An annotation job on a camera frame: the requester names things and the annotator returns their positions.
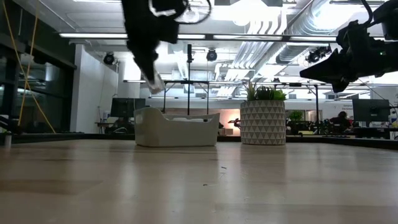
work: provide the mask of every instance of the computer monitor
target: computer monitor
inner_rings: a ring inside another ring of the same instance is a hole
[[[145,107],[145,99],[142,98],[113,98],[111,116],[118,118],[134,117],[134,110]]]
[[[385,122],[390,115],[388,100],[353,100],[354,120],[365,122]]]

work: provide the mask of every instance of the yellow cable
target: yellow cable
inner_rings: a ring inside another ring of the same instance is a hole
[[[35,33],[36,33],[36,28],[37,28],[38,11],[39,11],[38,2],[39,2],[39,0],[37,0],[37,5],[36,5],[35,26],[34,26],[34,30],[33,30],[32,45],[31,45],[31,47],[30,47],[30,57],[31,57],[31,58],[32,58],[33,46],[34,46],[34,41],[35,41]],[[33,100],[35,101],[35,103],[36,103],[36,105],[37,105],[37,108],[38,108],[39,111],[42,113],[42,115],[43,115],[45,121],[46,121],[47,124],[50,126],[52,132],[55,134],[55,130],[53,129],[53,127],[52,127],[51,124],[50,124],[50,121],[47,119],[46,115],[44,114],[43,110],[41,109],[41,107],[40,107],[40,105],[39,105],[39,102],[37,102],[36,97],[35,97],[35,95],[33,94],[32,89],[30,88],[29,83],[27,82],[27,79],[28,79],[28,76],[29,76],[29,72],[30,72],[30,61],[29,61],[29,63],[28,63],[27,73],[25,73],[24,67],[22,66],[22,63],[21,63],[21,59],[19,58],[19,54],[18,54],[18,51],[17,51],[17,46],[16,46],[16,43],[15,43],[14,35],[12,34],[12,29],[11,29],[10,20],[9,20],[9,17],[8,17],[7,7],[6,7],[6,2],[5,2],[5,1],[2,2],[2,6],[3,6],[3,8],[4,8],[4,14],[5,14],[5,16],[6,16],[7,25],[8,25],[8,29],[9,29],[9,32],[10,32],[10,37],[11,37],[12,45],[13,45],[14,50],[15,50],[15,53],[16,53],[16,55],[17,55],[17,59],[18,59],[18,62],[19,62],[19,66],[20,66],[20,68],[21,68],[21,71],[23,72],[23,74],[24,74],[24,76],[25,76],[24,96],[23,96],[23,98],[22,98],[22,105],[21,105],[21,110],[20,110],[20,113],[19,113],[19,122],[18,122],[18,125],[21,124],[21,119],[22,119],[22,116],[21,116],[21,115],[22,115],[22,111],[23,111],[23,107],[24,107],[24,103],[25,103],[25,91],[26,91],[26,87],[28,87],[30,93],[32,94]]]

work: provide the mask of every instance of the geometric patterned planter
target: geometric patterned planter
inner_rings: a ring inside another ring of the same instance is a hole
[[[286,143],[285,102],[254,100],[241,103],[243,144],[284,145]]]

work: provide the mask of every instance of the ceiling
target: ceiling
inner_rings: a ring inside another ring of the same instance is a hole
[[[23,8],[31,13],[35,13],[37,0],[14,0]],[[39,17],[41,20],[52,26],[58,32],[112,32],[125,33],[123,12],[120,4],[104,4],[98,2],[76,2],[76,0],[38,0],[39,1]],[[284,7],[287,21],[289,23],[294,16],[309,2],[309,0],[296,0],[296,5],[289,5]],[[231,16],[231,13],[225,13],[226,6],[215,6],[210,18],[195,26],[180,26],[180,33],[184,34],[247,34],[250,25],[238,26],[236,22],[223,19],[226,16]],[[363,7],[356,6],[356,12],[350,13],[352,16],[347,21],[358,19],[365,21],[368,15]],[[332,21],[333,18],[339,16],[336,12],[332,12],[326,19]],[[338,30],[346,26],[348,22],[343,22],[342,25],[335,29],[330,35],[336,35]],[[382,35],[380,26],[372,27],[369,32],[371,35]],[[98,55],[103,55],[105,52],[115,52],[115,56],[124,60],[132,57],[126,48],[124,40],[86,40],[76,41],[86,45],[86,49]],[[184,44],[192,44],[194,52],[194,61],[192,63],[193,70],[208,70],[215,71],[218,63],[224,61],[232,62],[244,42],[242,41],[184,41]],[[216,49],[218,54],[218,61],[207,62],[206,54],[208,49]],[[160,73],[171,73],[172,70],[178,70],[175,55],[170,52],[170,45],[161,43],[157,49],[159,59],[156,61],[156,67]],[[284,74],[280,77],[284,82],[297,82],[305,79],[299,78],[299,71],[306,67],[303,63],[304,55],[299,55],[288,66],[285,66],[281,72]]]

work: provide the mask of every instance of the wooden surface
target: wooden surface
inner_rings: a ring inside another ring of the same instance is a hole
[[[19,144],[0,153],[0,223],[397,223],[397,174],[396,152],[329,144]]]

